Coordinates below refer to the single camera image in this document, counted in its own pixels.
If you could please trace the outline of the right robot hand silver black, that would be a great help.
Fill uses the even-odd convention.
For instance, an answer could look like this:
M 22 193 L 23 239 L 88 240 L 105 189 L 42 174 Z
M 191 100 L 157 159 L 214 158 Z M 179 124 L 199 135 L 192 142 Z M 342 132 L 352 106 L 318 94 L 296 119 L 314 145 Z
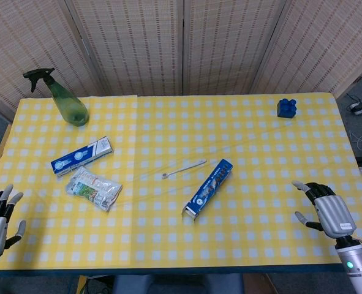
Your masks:
M 296 218 L 306 227 L 324 232 L 332 239 L 351 236 L 356 230 L 353 217 L 341 196 L 333 190 L 318 183 L 302 183 L 292 181 L 292 184 L 305 193 L 317 213 L 318 222 L 308 220 L 299 211 L 295 211 Z

